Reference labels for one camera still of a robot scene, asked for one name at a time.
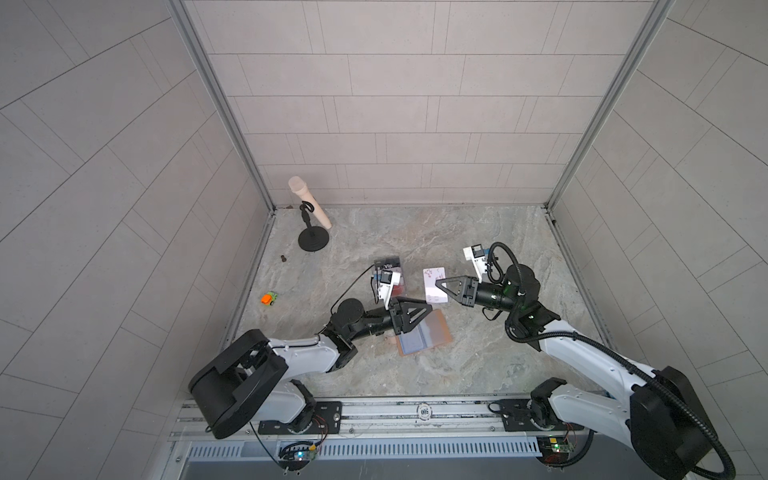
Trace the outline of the pink leather card wallet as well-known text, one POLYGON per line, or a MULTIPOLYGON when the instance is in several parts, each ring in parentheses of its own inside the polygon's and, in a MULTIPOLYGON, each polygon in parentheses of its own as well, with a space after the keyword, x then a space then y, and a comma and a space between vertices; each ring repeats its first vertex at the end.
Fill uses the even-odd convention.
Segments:
POLYGON ((398 336, 400 356, 415 354, 453 341, 447 321, 441 310, 434 310, 427 315, 415 329, 398 336))

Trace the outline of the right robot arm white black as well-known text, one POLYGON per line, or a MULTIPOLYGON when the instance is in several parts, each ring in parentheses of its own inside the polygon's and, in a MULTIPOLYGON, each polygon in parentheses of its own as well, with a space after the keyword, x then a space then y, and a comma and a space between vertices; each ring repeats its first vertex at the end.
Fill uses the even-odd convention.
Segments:
POLYGON ((439 279, 437 289, 467 306, 506 314, 507 336, 569 364, 598 384, 603 395, 550 378, 531 393, 531 421, 541 429, 577 424, 632 448, 664 479, 694 473, 731 479, 733 461, 687 377, 677 369, 655 369, 632 361, 581 334, 538 299, 533 271, 511 267, 497 283, 475 277, 439 279))

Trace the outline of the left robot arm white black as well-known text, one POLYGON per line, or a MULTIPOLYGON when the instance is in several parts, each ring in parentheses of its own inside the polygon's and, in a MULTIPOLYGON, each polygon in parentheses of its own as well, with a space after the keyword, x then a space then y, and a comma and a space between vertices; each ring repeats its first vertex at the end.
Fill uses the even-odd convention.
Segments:
POLYGON ((426 301, 407 297, 365 310, 361 301, 349 298, 312 338, 280 340, 251 329, 202 367, 188 389, 217 439, 252 420, 301 431, 312 422, 316 401, 300 376, 340 370, 357 354, 355 340, 387 331, 409 333, 432 310, 426 301))

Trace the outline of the clear acrylic card holder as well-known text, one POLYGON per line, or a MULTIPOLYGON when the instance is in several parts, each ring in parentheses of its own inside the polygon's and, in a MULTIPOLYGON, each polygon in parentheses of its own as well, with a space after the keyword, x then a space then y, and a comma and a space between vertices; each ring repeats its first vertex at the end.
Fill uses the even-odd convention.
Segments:
POLYGON ((392 296, 404 296, 406 294, 405 277, 399 256, 377 258, 373 265, 371 283, 376 299, 381 299, 380 286, 387 283, 392 285, 392 296))

